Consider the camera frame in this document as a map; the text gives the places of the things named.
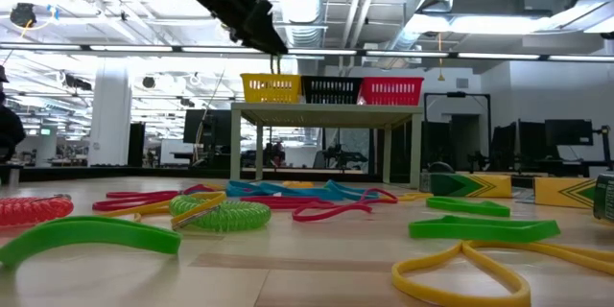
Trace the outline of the blue rubber band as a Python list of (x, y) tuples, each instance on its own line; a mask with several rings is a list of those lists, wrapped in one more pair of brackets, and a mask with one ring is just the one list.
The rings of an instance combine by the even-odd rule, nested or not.
[(267, 182), (260, 184), (253, 184), (242, 181), (231, 180), (225, 187), (225, 193), (228, 197), (241, 198), (241, 197), (266, 197), (280, 194), (284, 197), (306, 197), (305, 192), (301, 192), (298, 189), (292, 189), (283, 187), (281, 185), (275, 185)]
[(292, 188), (298, 189), (307, 194), (306, 197), (316, 197), (325, 201), (358, 201), (361, 198), (366, 200), (378, 199), (376, 192), (368, 192), (366, 189), (359, 189), (344, 186), (334, 180), (328, 180), (323, 187), (313, 188)]

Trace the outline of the orange-red coil wristband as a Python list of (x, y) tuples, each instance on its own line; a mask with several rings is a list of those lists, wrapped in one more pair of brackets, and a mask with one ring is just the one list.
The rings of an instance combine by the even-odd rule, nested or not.
[(74, 204), (69, 197), (0, 199), (0, 227), (40, 224), (63, 218), (72, 213)]

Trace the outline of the person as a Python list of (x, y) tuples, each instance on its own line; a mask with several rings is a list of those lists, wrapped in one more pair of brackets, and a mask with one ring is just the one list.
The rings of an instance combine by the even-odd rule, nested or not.
[(12, 158), (16, 146), (26, 137), (19, 116), (6, 106), (4, 84), (8, 82), (5, 67), (0, 65), (0, 164)]

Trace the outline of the bright ceiling light panel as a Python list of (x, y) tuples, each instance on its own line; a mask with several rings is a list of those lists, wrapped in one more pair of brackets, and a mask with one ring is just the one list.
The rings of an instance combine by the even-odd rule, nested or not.
[(413, 34), (526, 35), (537, 31), (544, 23), (542, 18), (526, 16), (415, 14), (404, 31)]

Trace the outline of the red rubber band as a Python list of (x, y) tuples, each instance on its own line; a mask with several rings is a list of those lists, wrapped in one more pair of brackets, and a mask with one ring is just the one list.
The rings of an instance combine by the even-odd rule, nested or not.
[(399, 199), (388, 191), (379, 188), (366, 189), (352, 203), (335, 204), (326, 201), (309, 201), (292, 213), (295, 222), (308, 223), (326, 220), (348, 211), (372, 212), (372, 204), (398, 203)]
[(316, 205), (334, 206), (333, 202), (324, 201), (316, 197), (277, 197), (277, 196), (256, 196), (256, 197), (241, 197), (240, 201), (256, 202), (265, 204), (273, 210), (290, 210), (297, 209), (304, 205), (315, 203)]
[(92, 209), (98, 212), (110, 212), (143, 206), (162, 201), (169, 201), (180, 195), (179, 191), (157, 192), (109, 192), (104, 201), (95, 201)]

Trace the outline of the yellow green crayon box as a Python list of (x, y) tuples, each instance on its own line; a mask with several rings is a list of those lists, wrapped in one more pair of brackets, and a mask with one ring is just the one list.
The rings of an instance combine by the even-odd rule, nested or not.
[(592, 209), (595, 178), (536, 177), (534, 202), (540, 205)]
[(593, 216), (614, 224), (614, 174), (601, 174), (594, 189)]
[(426, 173), (419, 191), (439, 197), (512, 198), (511, 176)]

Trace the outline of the green rubber band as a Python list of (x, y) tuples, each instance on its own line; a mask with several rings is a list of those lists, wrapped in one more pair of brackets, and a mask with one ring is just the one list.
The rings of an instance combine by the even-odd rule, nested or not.
[(510, 209), (507, 206), (493, 201), (473, 202), (454, 198), (430, 197), (426, 200), (426, 205), (428, 207), (440, 210), (483, 216), (509, 217), (511, 214)]
[(561, 233), (555, 220), (507, 221), (446, 215), (408, 224), (415, 239), (460, 239), (489, 242), (531, 243)]
[(100, 216), (55, 219), (23, 232), (0, 248), (0, 264), (14, 268), (52, 248), (112, 244), (163, 254), (177, 254), (181, 236), (173, 230)]

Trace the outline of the green coil wristband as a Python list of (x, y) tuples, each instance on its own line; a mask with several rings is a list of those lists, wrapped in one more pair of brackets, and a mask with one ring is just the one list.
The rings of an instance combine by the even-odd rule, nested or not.
[[(178, 216), (203, 203), (205, 199), (179, 196), (170, 201), (169, 211), (171, 215)], [(265, 226), (271, 215), (270, 208), (262, 203), (223, 201), (209, 213), (196, 218), (190, 225), (217, 232), (252, 230)]]

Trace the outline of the white column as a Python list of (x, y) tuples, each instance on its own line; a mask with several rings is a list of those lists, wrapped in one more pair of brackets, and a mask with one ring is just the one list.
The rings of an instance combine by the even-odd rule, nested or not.
[(131, 82), (124, 59), (104, 58), (98, 63), (89, 134), (89, 166), (128, 163)]

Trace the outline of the silver spiral ventilation duct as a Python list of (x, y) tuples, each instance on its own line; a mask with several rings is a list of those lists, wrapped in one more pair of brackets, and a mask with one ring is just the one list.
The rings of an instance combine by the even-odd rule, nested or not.
[(293, 48), (320, 47), (323, 42), (323, 0), (278, 0), (288, 44)]

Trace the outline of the long ceiling light strip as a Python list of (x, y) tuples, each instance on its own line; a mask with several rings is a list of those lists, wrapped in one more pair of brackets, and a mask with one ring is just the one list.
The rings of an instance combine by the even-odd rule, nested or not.
[[(77, 53), (77, 54), (115, 54), (127, 56), (150, 55), (264, 55), (253, 48), (239, 46), (174, 46), (174, 45), (99, 45), (99, 44), (53, 44), (0, 42), (0, 50)], [(440, 51), (384, 51), (365, 49), (324, 49), (290, 48), (291, 57), (358, 57), (358, 58), (395, 58), (395, 59), (480, 59), (480, 60), (519, 60), (545, 62), (586, 62), (614, 63), (614, 55), (548, 55), (516, 53), (477, 53), (477, 52), (440, 52)]]

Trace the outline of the black tall speaker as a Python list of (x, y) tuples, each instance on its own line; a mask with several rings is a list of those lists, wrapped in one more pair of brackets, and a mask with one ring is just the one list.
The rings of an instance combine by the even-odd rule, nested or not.
[(130, 125), (128, 165), (140, 168), (143, 164), (143, 149), (145, 145), (145, 123), (132, 123)]

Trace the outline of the pale green riser shelf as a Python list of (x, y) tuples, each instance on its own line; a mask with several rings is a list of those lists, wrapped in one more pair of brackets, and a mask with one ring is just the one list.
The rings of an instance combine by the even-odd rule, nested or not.
[(325, 104), (276, 104), (276, 103), (233, 103), (231, 105), (230, 168), (229, 178), (238, 180), (241, 174), (241, 121), (248, 120), (256, 127), (256, 173), (263, 178), (263, 128), (339, 128), (375, 129), (385, 132), (383, 182), (390, 183), (392, 130), (412, 123), (411, 163), (408, 186), (419, 187), (421, 175), (421, 106), (378, 106), (378, 105), (325, 105)]

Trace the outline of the yellow plastic basket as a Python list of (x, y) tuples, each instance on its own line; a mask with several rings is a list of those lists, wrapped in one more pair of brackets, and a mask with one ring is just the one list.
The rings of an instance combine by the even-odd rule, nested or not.
[(248, 103), (297, 104), (301, 95), (301, 76), (288, 74), (241, 75)]

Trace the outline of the black monitor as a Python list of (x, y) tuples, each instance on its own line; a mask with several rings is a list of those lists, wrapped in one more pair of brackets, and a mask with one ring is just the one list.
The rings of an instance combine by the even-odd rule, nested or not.
[(231, 111), (188, 109), (185, 114), (183, 142), (228, 146), (231, 136)]
[(593, 145), (593, 128), (589, 120), (549, 119), (545, 121), (545, 133), (550, 146)]

